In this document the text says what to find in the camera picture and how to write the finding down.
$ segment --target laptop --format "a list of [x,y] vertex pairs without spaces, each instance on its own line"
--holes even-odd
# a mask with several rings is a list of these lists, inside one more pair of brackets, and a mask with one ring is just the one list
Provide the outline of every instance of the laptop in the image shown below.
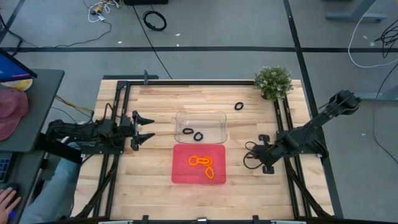
[[13,56],[0,49],[0,83],[37,78],[37,75]]

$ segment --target orange rubber band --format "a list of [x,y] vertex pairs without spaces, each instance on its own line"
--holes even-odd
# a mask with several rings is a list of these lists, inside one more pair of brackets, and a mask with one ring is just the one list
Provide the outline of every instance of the orange rubber band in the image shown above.
[[211,164],[213,163],[213,161],[211,160],[210,156],[205,156],[204,158],[201,157],[197,157],[197,156],[190,156],[188,159],[188,163],[191,166],[196,166],[198,164],[202,164],[204,166],[211,166]]
[[199,157],[197,157],[197,156],[190,156],[189,159],[188,159],[188,163],[191,166],[196,166],[196,165],[199,164],[198,159],[199,159]]
[[204,165],[205,165],[205,166],[211,166],[212,163],[213,163],[213,160],[211,159],[211,157],[210,157],[210,156],[205,156],[204,158],[209,160],[209,162],[206,163],[206,164],[204,164]]
[[205,174],[207,176],[207,178],[209,178],[210,180],[214,178],[214,170],[213,168],[211,168],[210,166],[206,168],[205,170]]

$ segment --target clear plastic container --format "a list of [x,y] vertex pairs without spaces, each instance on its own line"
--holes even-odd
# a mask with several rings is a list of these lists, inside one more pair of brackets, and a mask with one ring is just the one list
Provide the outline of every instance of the clear plastic container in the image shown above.
[[[184,128],[192,128],[193,134],[184,134]],[[194,140],[195,133],[201,132],[203,139]],[[188,113],[179,111],[175,115],[175,140],[185,144],[221,144],[227,140],[226,114],[222,111],[215,113]]]

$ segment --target hat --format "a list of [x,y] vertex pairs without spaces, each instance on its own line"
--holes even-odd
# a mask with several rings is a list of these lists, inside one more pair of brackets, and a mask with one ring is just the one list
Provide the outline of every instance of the hat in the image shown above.
[[0,141],[7,139],[15,131],[28,109],[25,92],[0,88]]

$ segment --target white cable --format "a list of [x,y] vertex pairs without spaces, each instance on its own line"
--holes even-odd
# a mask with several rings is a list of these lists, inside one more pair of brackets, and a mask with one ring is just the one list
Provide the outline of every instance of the white cable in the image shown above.
[[91,9],[92,9],[94,6],[101,4],[101,2],[102,2],[102,1],[100,1],[99,3],[96,3],[96,4],[94,4],[94,5],[92,5],[92,6],[88,9],[88,22],[94,23],[94,22],[98,22],[98,21],[101,20],[101,19],[97,19],[97,20],[95,20],[95,21],[92,21],[92,20],[90,19],[90,15],[91,15],[90,12],[92,11]]
[[393,60],[392,62],[389,62],[389,63],[380,64],[380,65],[369,65],[369,66],[365,66],[365,65],[360,65],[360,64],[356,63],[356,62],[354,61],[353,57],[351,56],[351,52],[350,52],[349,50],[350,50],[350,48],[351,48],[351,44],[353,43],[353,39],[354,39],[354,36],[355,36],[356,29],[358,28],[359,24],[361,23],[361,21],[363,20],[363,18],[365,17],[365,15],[372,9],[373,5],[363,14],[362,18],[361,18],[361,19],[359,20],[359,22],[357,23],[357,25],[356,25],[356,27],[355,27],[355,29],[354,29],[353,35],[352,35],[352,37],[351,37],[351,41],[349,42],[349,46],[348,46],[348,56],[349,56],[349,58],[351,59],[351,61],[354,63],[354,65],[358,66],[359,68],[375,68],[375,67],[386,66],[386,65],[390,65],[390,64],[392,64],[392,63],[398,62],[398,58],[397,58],[397,59],[395,59],[395,60]]
[[[90,19],[90,16],[91,16],[90,12],[92,11],[92,8],[93,8],[94,6],[97,6],[97,5],[101,4],[102,2],[103,2],[103,1],[101,0],[99,3],[96,3],[96,4],[92,5],[92,6],[88,9],[88,22],[94,23],[94,22],[99,22],[99,21],[101,21],[101,19],[97,19],[97,20],[95,20],[95,21],[92,21],[92,20]],[[108,5],[114,6],[115,4],[113,4],[113,3],[111,3],[111,2],[107,2],[107,3],[105,3],[105,5],[103,6],[103,8],[105,9],[105,12],[109,14],[109,13],[111,12],[111,8],[109,8]]]

